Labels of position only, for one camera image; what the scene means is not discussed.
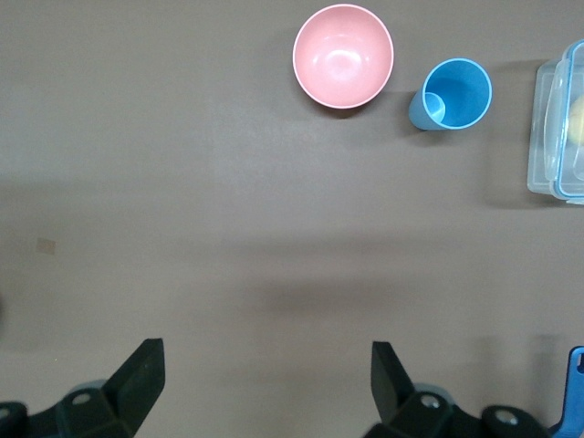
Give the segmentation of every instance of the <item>bowl rim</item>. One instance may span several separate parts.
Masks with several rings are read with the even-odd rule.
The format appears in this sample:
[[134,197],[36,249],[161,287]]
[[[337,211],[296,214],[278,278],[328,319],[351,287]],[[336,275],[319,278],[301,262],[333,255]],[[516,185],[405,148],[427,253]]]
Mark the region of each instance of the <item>bowl rim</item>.
[[[300,79],[300,75],[298,74],[298,70],[297,70],[296,53],[297,53],[298,40],[300,39],[300,36],[304,32],[304,29],[308,26],[308,24],[311,21],[313,21],[317,16],[320,16],[320,15],[324,14],[325,12],[327,12],[330,9],[338,9],[338,8],[344,8],[344,7],[352,8],[352,9],[358,9],[361,12],[364,12],[365,14],[367,14],[368,16],[373,17],[377,21],[377,23],[380,25],[381,29],[383,29],[383,31],[385,32],[385,36],[387,37],[387,40],[390,43],[391,63],[390,63],[390,67],[388,69],[387,75],[385,76],[385,79],[382,81],[380,87],[374,93],[371,93],[371,95],[369,97],[367,97],[366,99],[364,99],[364,100],[362,100],[362,101],[360,101],[358,103],[354,103],[354,104],[349,104],[349,105],[333,105],[333,104],[327,103],[326,101],[324,101],[322,99],[319,99],[316,96],[314,96],[310,91],[308,91],[308,89],[306,88],[306,86],[302,83],[302,80]],[[351,109],[351,108],[357,108],[357,107],[360,107],[361,105],[365,105],[367,102],[369,102],[372,99],[374,99],[375,97],[377,97],[377,95],[379,95],[381,93],[381,91],[383,90],[383,88],[387,84],[388,80],[390,79],[391,72],[393,71],[393,60],[394,60],[394,57],[395,57],[395,51],[393,50],[393,40],[391,39],[391,34],[387,30],[387,27],[385,26],[385,24],[381,21],[381,19],[378,16],[376,16],[375,14],[373,14],[369,9],[367,9],[367,8],[365,8],[363,6],[354,5],[354,4],[351,4],[351,3],[338,3],[338,4],[334,4],[334,5],[329,5],[329,6],[323,7],[322,9],[319,9],[317,12],[315,12],[302,25],[302,27],[300,28],[300,30],[298,30],[298,33],[296,35],[296,39],[294,41],[294,47],[292,48],[292,66],[294,68],[294,75],[296,76],[296,79],[298,81],[298,84],[300,84],[300,87],[304,90],[305,93],[307,93],[313,100],[315,100],[319,104],[324,105],[325,107],[329,107],[329,108],[336,109],[336,110],[348,110],[348,109]]]

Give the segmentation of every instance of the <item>table surface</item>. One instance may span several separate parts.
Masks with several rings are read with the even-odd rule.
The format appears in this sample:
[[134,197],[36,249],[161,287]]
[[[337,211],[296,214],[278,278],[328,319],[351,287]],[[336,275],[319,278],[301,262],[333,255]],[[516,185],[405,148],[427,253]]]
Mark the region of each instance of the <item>table surface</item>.
[[[478,414],[559,419],[584,211],[527,191],[538,66],[584,2],[363,0],[395,64],[364,108],[296,83],[322,1],[0,0],[0,399],[40,411],[162,337],[140,437],[361,437],[370,344]],[[473,128],[407,118],[491,75]]]

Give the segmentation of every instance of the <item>cup rim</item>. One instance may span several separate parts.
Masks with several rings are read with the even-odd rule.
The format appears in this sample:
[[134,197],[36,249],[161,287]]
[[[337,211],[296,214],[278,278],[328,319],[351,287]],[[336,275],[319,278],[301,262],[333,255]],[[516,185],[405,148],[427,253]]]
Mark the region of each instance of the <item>cup rim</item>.
[[446,64],[450,64],[450,63],[455,62],[455,61],[458,61],[458,62],[462,61],[464,63],[470,64],[473,67],[477,68],[486,79],[486,83],[488,85],[488,90],[489,90],[489,95],[488,95],[488,98],[487,98],[487,101],[485,104],[485,108],[483,109],[483,111],[474,120],[466,123],[465,125],[449,125],[446,123],[442,123],[441,121],[436,121],[436,120],[434,121],[434,123],[436,123],[436,125],[440,126],[441,128],[447,129],[447,130],[463,130],[465,128],[469,128],[469,127],[473,126],[474,124],[476,124],[480,119],[482,119],[484,117],[484,115],[488,111],[489,107],[491,106],[491,100],[493,99],[493,84],[491,83],[491,78],[489,77],[488,73],[483,68],[483,66],[481,66],[478,62],[476,62],[472,59],[469,59],[468,57],[451,57],[449,59],[445,59],[444,61],[442,61],[440,64],[438,64],[432,70],[430,70],[430,73],[428,73],[428,75],[426,75],[426,79],[424,80],[423,85],[422,85],[422,104],[423,104],[423,108],[426,111],[426,113],[429,113],[428,106],[426,105],[426,86],[428,85],[428,81],[432,78],[433,74],[440,67],[442,67]]

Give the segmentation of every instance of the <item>plastic cup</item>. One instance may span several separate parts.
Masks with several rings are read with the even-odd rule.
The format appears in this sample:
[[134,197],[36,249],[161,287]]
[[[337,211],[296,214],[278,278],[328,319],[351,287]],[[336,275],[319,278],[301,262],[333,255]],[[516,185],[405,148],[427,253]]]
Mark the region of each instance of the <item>plastic cup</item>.
[[472,59],[446,59],[428,74],[410,104],[410,121],[421,130],[462,130],[483,118],[493,88]]

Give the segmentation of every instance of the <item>container lid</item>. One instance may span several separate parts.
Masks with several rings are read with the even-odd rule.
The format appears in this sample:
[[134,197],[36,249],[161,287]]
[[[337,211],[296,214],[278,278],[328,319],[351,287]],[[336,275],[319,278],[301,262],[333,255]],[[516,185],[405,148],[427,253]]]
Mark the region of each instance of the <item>container lid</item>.
[[584,202],[584,40],[556,66],[544,122],[546,178],[563,199]]
[[584,203],[584,40],[537,71],[527,186]]

